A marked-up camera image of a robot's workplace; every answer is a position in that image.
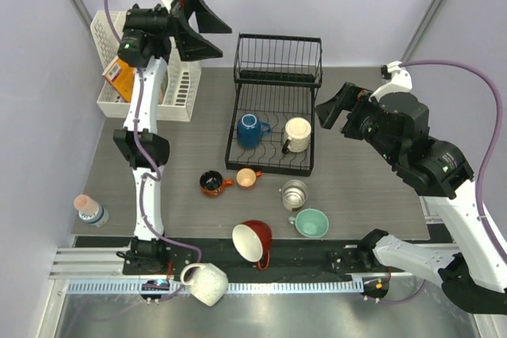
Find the cream enamel mug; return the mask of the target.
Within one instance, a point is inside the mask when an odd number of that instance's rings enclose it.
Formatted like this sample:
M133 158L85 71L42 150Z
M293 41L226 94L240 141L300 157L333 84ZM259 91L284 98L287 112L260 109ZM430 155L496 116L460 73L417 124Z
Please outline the cream enamel mug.
M302 117L291 118L284 127L282 153L304 152L310 144L311 132L312 127L308 120Z

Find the blue mug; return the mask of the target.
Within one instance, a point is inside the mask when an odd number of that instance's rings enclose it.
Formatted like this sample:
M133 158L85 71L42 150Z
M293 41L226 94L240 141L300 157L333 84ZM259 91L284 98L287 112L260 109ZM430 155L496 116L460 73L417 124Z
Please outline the blue mug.
M261 144L262 137L270 133L271 126L254 113L242 115L237 122L237 141L246 150L255 149Z

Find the orange black mug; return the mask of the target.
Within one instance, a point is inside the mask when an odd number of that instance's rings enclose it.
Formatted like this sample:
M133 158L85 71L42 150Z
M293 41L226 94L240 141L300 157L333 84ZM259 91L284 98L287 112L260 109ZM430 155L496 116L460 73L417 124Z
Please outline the orange black mug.
M234 185L232 179L225 179L223 175L215 170L208 170L199 179L201 191L207 196L218 196L226 188Z

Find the white mug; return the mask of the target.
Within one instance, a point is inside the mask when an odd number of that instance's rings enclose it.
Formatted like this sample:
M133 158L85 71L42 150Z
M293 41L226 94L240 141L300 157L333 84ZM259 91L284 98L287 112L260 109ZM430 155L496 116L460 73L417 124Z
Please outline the white mug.
M181 284L197 300L213 307L227 292L227 274L211 263L192 263L183 268Z

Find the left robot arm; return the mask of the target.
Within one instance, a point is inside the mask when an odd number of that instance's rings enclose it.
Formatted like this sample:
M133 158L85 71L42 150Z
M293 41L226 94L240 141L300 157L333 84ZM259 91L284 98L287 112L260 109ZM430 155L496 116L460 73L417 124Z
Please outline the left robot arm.
M168 7L126 13L119 58L133 68L133 94L122 128L113 141L132 169L135 181L135 229L130 248L117 255L124 273L159 274L170 263L161 214L162 172L170 157L170 143L158 134L158 91L167 76L170 53L183 62L216 59L223 55L204 34L229 34L231 27L204 0L172 0Z

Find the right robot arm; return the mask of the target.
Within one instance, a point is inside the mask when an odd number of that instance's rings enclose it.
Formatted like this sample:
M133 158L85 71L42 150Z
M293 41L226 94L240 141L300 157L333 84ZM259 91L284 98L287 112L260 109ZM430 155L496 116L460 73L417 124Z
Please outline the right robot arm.
M372 91L346 82L315 108L320 126L330 129L342 112L341 133L364 140L445 224L459 250L439 254L374 229L357 245L362 268L398 268L442 289L460 309L473 314L506 313L506 264L485 227L487 210L475 198L478 181L461 150L429 134L429 109L413 94Z

